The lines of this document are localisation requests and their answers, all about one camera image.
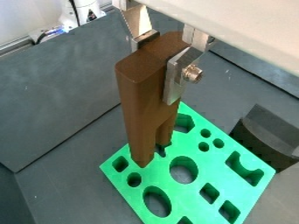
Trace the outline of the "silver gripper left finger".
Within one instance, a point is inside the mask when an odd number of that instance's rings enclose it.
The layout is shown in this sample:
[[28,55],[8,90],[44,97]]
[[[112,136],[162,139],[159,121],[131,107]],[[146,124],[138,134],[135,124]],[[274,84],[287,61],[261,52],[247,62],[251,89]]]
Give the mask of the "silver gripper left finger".
[[123,10],[122,14],[131,34],[131,49],[135,52],[160,36],[160,32],[152,27],[148,10],[143,4]]

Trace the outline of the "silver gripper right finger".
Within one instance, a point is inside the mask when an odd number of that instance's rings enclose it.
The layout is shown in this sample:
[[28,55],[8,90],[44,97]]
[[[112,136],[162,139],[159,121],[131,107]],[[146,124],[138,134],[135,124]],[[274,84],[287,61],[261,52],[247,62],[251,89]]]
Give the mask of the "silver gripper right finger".
[[203,70],[196,63],[218,42],[210,34],[190,25],[183,27],[182,40],[188,46],[167,61],[163,86],[163,102],[167,105],[172,105],[182,98],[187,82],[198,83],[200,81]]

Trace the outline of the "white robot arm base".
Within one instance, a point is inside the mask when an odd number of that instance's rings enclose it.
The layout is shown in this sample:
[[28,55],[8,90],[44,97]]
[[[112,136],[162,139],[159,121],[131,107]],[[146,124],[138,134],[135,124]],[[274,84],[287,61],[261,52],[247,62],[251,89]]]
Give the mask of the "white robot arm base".
[[59,21],[30,33],[35,45],[107,15],[100,9],[99,0],[62,0],[62,2]]

